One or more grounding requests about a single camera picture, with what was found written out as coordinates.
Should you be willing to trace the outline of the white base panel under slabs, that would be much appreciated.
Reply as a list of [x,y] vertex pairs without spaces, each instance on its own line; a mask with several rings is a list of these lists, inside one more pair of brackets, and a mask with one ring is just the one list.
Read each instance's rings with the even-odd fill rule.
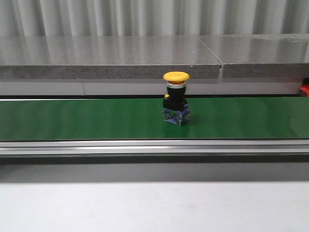
[[[298,94],[302,79],[191,79],[188,95]],[[162,79],[2,80],[2,96],[164,95]]]

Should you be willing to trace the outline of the green conveyor belt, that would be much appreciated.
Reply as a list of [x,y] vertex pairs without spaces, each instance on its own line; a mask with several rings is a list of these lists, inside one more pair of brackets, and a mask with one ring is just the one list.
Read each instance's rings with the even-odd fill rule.
[[187,124],[163,120],[163,101],[2,101],[3,141],[308,138],[307,97],[189,98]]

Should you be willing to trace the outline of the grey stone slab right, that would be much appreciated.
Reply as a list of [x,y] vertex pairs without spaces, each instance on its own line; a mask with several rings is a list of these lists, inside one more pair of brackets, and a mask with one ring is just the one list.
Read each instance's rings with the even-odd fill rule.
[[222,78],[309,76],[308,34],[209,35],[200,40],[221,63]]

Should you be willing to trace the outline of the grey stone slab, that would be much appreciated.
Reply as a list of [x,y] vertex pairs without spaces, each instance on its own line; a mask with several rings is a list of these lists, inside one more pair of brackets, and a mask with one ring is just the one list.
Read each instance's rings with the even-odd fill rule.
[[221,63],[222,78],[309,76],[308,34],[209,35],[200,40]]
[[215,79],[220,63],[197,36],[9,36],[1,79]]

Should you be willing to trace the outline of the grey stone slab left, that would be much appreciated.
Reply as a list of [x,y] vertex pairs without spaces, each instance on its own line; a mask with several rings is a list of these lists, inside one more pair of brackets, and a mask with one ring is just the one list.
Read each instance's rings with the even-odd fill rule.
[[1,79],[215,79],[220,63],[197,36],[9,36]]

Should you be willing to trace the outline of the red plastic tray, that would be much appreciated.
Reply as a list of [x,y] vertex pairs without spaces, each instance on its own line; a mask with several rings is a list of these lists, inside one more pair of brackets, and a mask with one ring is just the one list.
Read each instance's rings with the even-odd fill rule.
[[303,97],[309,97],[309,84],[304,84],[300,87],[300,95]]

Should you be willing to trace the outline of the yellow mushroom push button switch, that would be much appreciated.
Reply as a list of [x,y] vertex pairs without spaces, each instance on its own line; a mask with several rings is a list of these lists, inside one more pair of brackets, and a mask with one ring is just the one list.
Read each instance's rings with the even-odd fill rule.
[[190,119],[190,109],[185,98],[186,81],[190,75],[186,72],[173,71],[163,75],[167,81],[167,94],[163,99],[163,120],[174,125],[182,125]]

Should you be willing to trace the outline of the aluminium conveyor side rail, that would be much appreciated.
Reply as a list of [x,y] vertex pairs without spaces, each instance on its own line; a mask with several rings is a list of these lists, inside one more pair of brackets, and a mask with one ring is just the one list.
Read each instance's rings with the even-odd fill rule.
[[2,142],[1,158],[307,155],[307,139],[87,140]]

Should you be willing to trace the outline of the white corrugated wall panel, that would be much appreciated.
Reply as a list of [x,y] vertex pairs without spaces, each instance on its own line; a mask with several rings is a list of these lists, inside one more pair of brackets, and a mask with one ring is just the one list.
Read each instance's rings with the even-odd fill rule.
[[3,0],[1,36],[308,33],[306,0]]

